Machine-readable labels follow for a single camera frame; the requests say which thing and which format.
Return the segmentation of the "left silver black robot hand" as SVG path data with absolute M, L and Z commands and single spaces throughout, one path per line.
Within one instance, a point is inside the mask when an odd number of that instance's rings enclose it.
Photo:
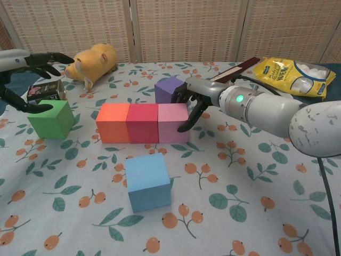
M 10 106 L 24 113 L 38 114 L 53 108 L 50 104 L 32 105 L 27 103 L 6 87 L 14 73 L 29 71 L 44 79 L 52 75 L 60 76 L 60 72 L 51 66 L 51 63 L 74 63 L 74 59 L 59 52 L 30 53 L 23 49 L 1 51 L 1 99 Z

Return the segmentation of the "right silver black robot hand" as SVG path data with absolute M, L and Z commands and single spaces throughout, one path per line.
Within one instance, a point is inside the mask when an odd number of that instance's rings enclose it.
M 177 131 L 183 133 L 190 130 L 209 106 L 219 107 L 219 97 L 226 89 L 227 86 L 220 82 L 188 77 L 182 85 L 174 90 L 171 103 L 187 103 L 189 100 L 196 100 L 197 104 L 188 120 Z

